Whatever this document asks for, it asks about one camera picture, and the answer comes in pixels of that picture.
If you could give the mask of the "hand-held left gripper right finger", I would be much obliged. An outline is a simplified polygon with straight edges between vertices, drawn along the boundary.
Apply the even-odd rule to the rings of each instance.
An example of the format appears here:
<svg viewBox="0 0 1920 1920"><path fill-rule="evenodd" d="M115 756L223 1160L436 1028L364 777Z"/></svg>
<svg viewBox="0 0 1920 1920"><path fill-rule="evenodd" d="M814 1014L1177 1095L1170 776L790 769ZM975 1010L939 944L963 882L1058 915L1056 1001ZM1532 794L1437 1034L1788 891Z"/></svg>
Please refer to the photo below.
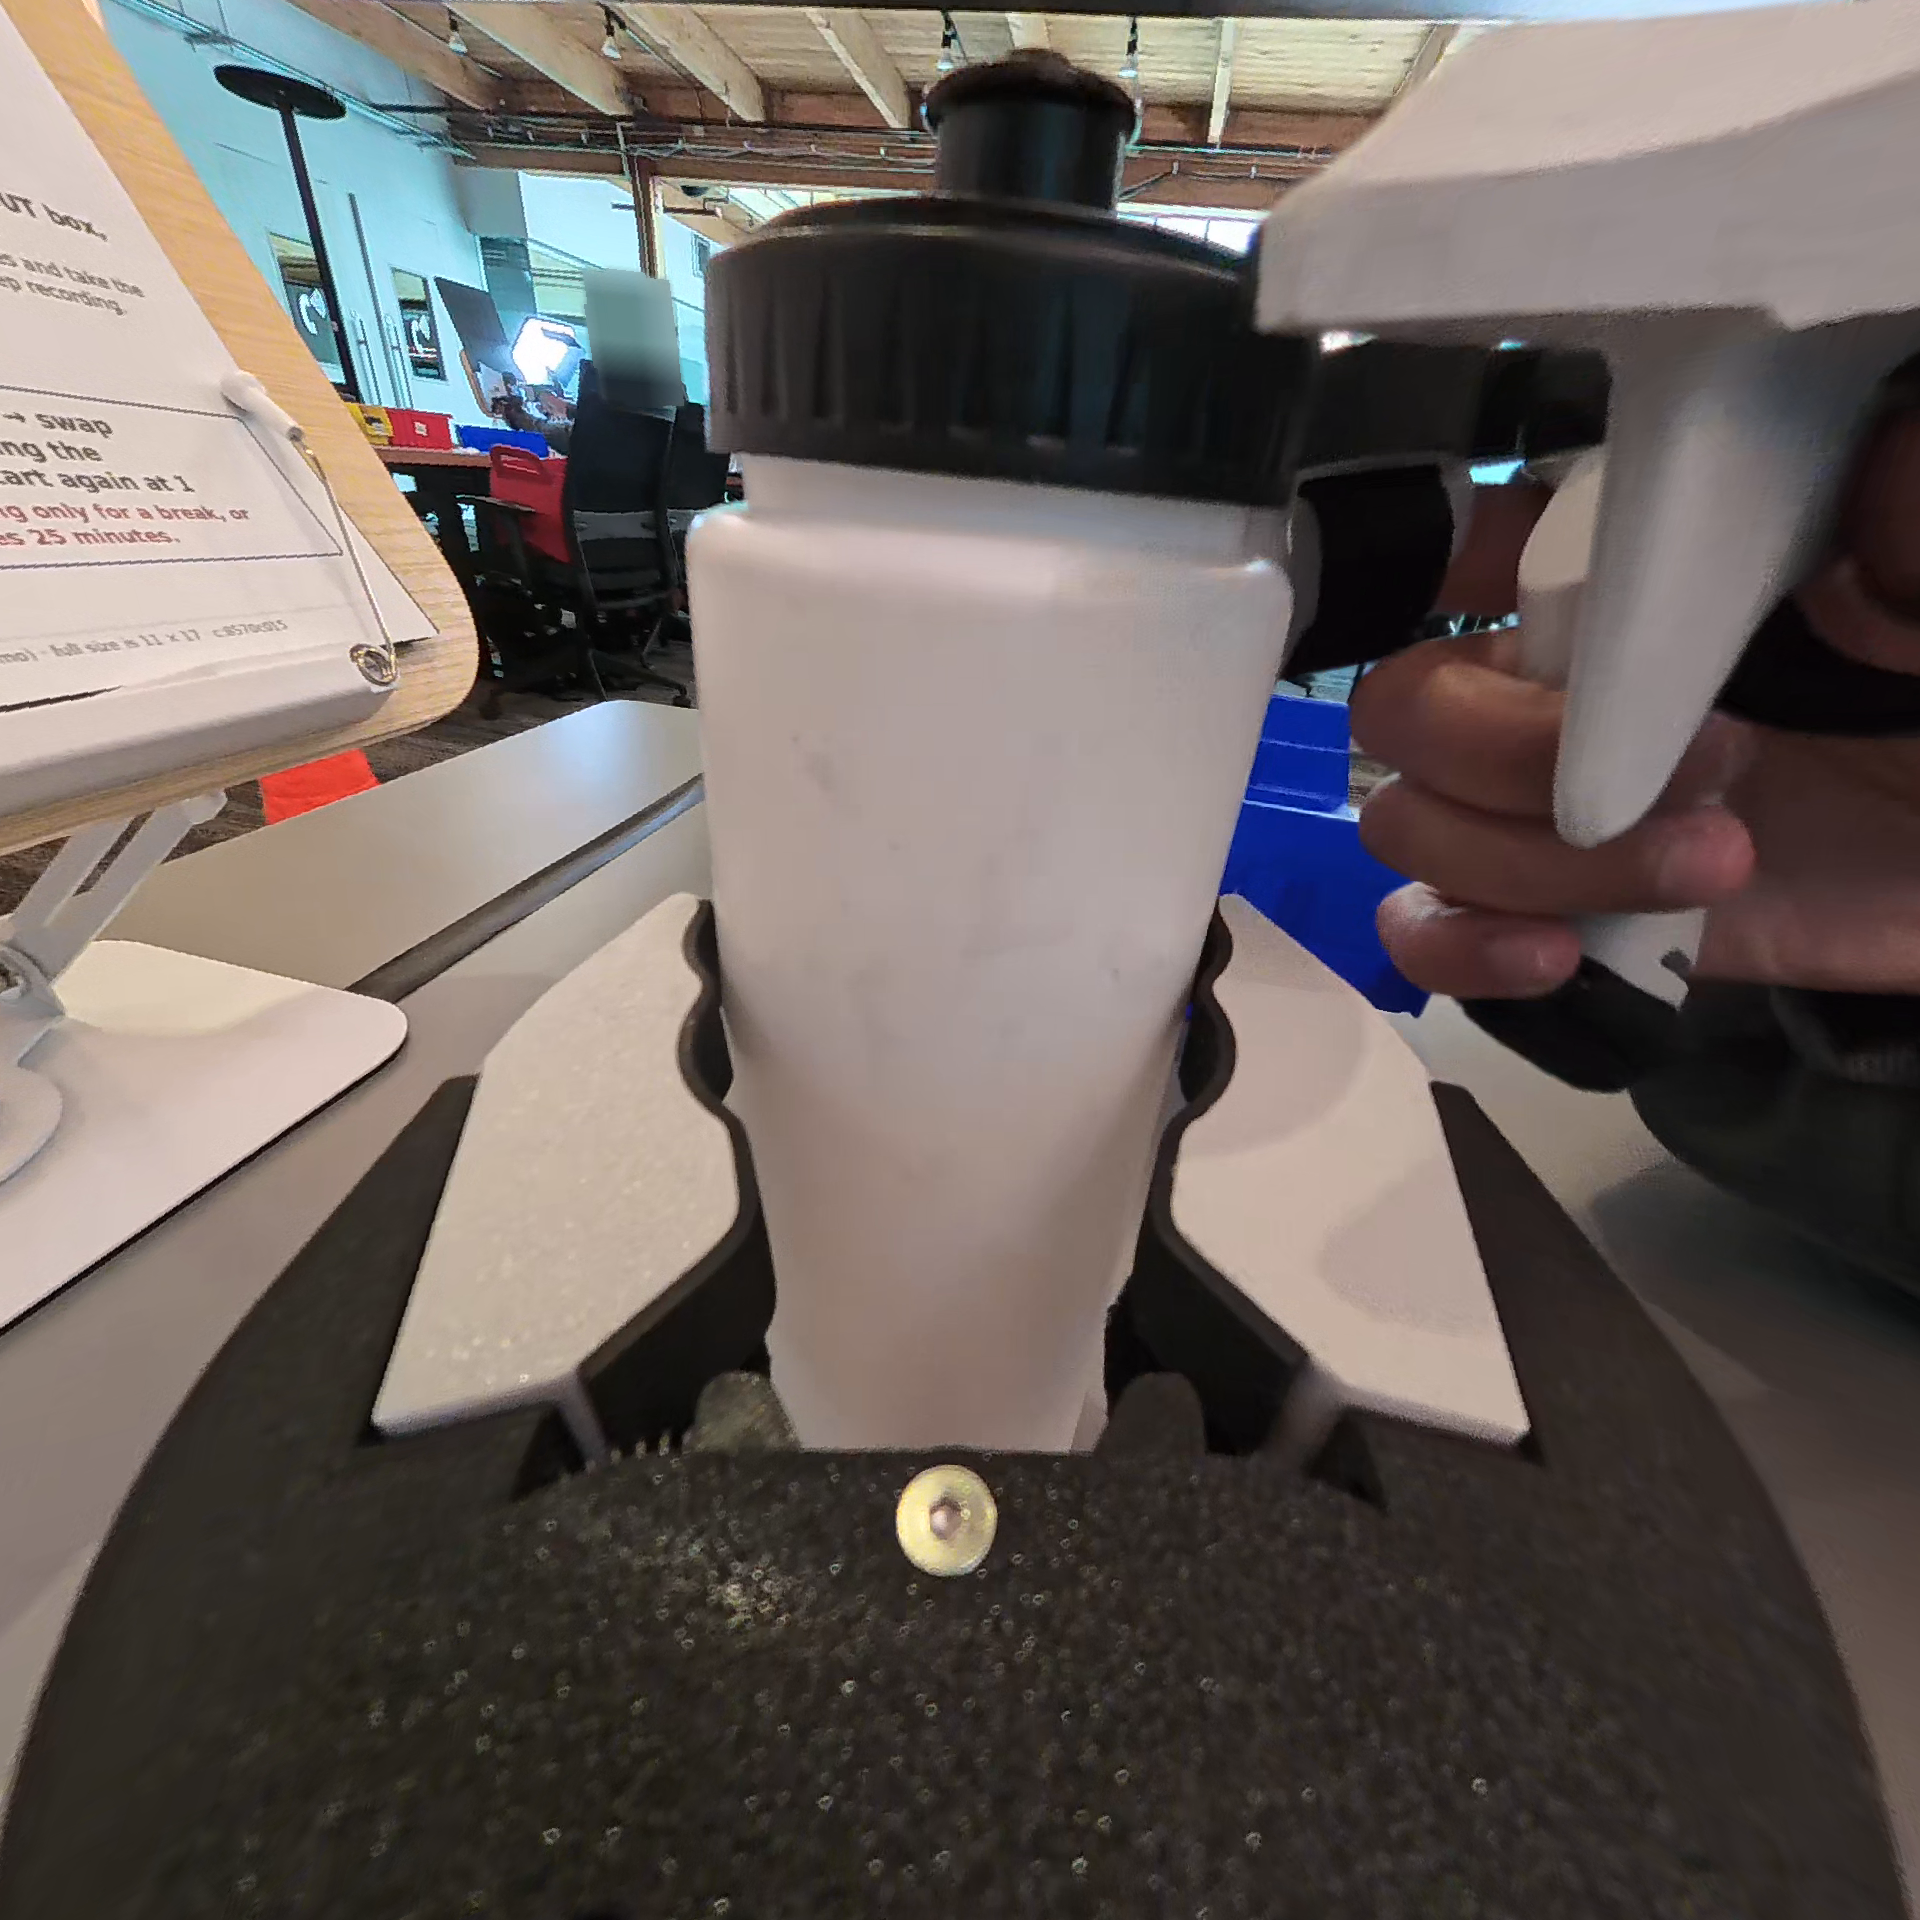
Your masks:
<svg viewBox="0 0 1920 1920"><path fill-rule="evenodd" d="M1134 1270L1121 1365L1187 1383L1212 1455L1306 1463L1347 1417L1515 1451L1529 1410L1434 1082L1396 1026L1217 903Z"/></svg>

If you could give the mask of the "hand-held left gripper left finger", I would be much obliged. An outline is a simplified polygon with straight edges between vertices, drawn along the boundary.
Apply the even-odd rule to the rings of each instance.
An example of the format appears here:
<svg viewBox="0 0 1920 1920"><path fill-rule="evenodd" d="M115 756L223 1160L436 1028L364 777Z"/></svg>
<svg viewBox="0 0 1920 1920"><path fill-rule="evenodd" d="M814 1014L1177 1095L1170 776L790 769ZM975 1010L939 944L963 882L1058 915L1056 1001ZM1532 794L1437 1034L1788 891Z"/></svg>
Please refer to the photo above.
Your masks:
<svg viewBox="0 0 1920 1920"><path fill-rule="evenodd" d="M775 1263L731 1086L711 906L672 894L491 1048L374 1427L543 1407L581 1455L634 1453L763 1363Z"/></svg>

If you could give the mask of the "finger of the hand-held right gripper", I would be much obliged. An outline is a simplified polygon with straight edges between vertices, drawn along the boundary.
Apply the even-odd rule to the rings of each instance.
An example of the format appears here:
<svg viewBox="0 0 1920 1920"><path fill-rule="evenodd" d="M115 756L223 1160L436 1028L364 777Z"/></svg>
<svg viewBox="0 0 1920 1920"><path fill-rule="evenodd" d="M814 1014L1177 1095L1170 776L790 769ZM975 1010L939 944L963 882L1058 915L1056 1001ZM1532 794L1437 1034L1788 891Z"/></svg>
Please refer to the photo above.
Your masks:
<svg viewBox="0 0 1920 1920"><path fill-rule="evenodd" d="M1455 560L1457 519L1449 464L1310 474L1285 527L1285 678L1372 666L1410 647Z"/></svg>
<svg viewBox="0 0 1920 1920"><path fill-rule="evenodd" d="M1915 354L1915 136L1914 22L1498 29L1267 220L1265 332L1606 361L1554 776L1573 849L1647 818L1826 542Z"/></svg>

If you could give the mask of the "blue plastic bin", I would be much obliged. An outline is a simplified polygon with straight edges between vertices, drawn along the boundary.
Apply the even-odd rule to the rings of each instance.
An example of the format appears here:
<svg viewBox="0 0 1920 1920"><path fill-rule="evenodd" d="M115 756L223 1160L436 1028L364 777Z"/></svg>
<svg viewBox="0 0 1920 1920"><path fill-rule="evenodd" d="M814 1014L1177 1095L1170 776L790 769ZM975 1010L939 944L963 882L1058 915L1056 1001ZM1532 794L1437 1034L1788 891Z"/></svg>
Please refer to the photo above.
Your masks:
<svg viewBox="0 0 1920 1920"><path fill-rule="evenodd" d="M1380 903L1400 885L1358 844L1349 709L1277 691L1219 892L1252 904L1381 1011L1417 1016L1428 995L1399 972L1378 933Z"/></svg>

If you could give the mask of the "white plastic bottle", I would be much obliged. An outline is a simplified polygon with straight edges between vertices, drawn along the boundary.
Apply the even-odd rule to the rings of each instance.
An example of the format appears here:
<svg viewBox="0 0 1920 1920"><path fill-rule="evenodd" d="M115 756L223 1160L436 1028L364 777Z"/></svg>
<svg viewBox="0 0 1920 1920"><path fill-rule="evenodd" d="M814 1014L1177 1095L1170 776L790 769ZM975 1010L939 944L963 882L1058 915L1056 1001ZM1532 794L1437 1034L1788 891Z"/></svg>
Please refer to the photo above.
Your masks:
<svg viewBox="0 0 1920 1920"><path fill-rule="evenodd" d="M1292 619L1282 509L744 454L686 542L806 1447L1066 1453Z"/></svg>

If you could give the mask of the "black bottle lid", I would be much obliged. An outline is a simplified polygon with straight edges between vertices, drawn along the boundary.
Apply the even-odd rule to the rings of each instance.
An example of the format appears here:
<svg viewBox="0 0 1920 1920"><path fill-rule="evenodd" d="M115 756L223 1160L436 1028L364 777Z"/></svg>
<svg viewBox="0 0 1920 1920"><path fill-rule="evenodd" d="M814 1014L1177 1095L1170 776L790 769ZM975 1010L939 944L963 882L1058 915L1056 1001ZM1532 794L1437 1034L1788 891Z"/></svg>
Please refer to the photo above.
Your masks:
<svg viewBox="0 0 1920 1920"><path fill-rule="evenodd" d="M779 217L707 269L707 444L732 457L1277 509L1320 348L1256 261L1118 217L1139 108L1022 49L924 101L931 193Z"/></svg>

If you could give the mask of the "orange traffic cone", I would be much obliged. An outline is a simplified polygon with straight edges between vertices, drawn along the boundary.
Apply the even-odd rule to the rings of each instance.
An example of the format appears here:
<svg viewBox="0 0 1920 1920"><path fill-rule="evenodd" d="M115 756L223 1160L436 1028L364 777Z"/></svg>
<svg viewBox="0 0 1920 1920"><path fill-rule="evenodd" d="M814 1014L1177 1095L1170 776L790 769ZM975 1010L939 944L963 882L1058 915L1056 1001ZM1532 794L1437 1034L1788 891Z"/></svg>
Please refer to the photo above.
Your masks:
<svg viewBox="0 0 1920 1920"><path fill-rule="evenodd" d="M264 828L312 816L326 805L371 794L379 787L364 752L329 754L257 780Z"/></svg>

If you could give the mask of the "red chair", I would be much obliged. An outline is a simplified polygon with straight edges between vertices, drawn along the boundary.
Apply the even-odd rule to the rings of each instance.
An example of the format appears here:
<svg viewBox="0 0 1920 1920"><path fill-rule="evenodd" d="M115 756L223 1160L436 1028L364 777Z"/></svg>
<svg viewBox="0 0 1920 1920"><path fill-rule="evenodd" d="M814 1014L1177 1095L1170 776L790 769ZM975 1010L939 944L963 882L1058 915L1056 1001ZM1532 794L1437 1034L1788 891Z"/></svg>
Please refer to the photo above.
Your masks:
<svg viewBox="0 0 1920 1920"><path fill-rule="evenodd" d="M542 459L518 447L494 447L490 454L490 499L508 509L511 529L528 554L559 568L571 562L565 478L567 457L559 453Z"/></svg>

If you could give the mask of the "black office chair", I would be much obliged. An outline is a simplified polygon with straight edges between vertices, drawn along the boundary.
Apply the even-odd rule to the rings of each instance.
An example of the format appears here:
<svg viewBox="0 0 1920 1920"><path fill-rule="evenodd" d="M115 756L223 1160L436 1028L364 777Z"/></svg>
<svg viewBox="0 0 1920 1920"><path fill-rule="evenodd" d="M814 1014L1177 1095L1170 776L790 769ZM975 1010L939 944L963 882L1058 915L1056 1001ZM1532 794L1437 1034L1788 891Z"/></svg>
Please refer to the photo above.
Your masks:
<svg viewBox="0 0 1920 1920"><path fill-rule="evenodd" d="M610 376L585 361L563 480L571 609L585 675L654 686L693 707L688 679L649 664L661 642L690 639L686 534L723 502L729 457L707 445L707 412L661 380Z"/></svg>

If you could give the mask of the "printed instruction sheet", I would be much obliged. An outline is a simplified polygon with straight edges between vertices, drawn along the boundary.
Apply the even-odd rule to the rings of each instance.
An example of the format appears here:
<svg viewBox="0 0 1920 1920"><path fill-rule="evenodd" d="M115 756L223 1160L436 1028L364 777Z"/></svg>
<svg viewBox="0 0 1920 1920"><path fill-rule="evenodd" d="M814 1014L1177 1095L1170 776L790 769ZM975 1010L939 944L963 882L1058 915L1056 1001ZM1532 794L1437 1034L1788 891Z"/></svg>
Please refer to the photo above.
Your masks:
<svg viewBox="0 0 1920 1920"><path fill-rule="evenodd" d="M2 34L2 702L420 642L17 27Z"/></svg>

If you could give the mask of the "black floor lamp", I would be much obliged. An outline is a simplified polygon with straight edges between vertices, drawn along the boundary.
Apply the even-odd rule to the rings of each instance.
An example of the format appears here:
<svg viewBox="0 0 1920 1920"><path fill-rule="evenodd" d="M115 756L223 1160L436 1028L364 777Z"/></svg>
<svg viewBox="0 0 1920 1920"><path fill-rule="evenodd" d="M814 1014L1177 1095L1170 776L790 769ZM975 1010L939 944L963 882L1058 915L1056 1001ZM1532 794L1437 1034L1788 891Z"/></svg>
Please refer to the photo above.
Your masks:
<svg viewBox="0 0 1920 1920"><path fill-rule="evenodd" d="M345 104L329 90L297 81L272 69L256 69L256 67L238 67L238 63L221 63L215 67L215 81L227 90L227 94L252 104L264 111L275 111L281 122L281 136L285 142L285 150L290 158L290 167L295 173L295 190L302 206L302 219L306 227L306 239L316 254L316 272L319 286L323 290L326 310L330 331L336 338L336 349L340 354L343 366L343 383L340 390L350 400L364 400L364 390L357 371L357 358L351 351L350 339L350 321L345 315L345 304L337 290L337 277L332 272L330 254L326 247L323 224L319 217L316 190L306 167L306 158L302 150L302 131L300 122L340 122L347 116Z"/></svg>

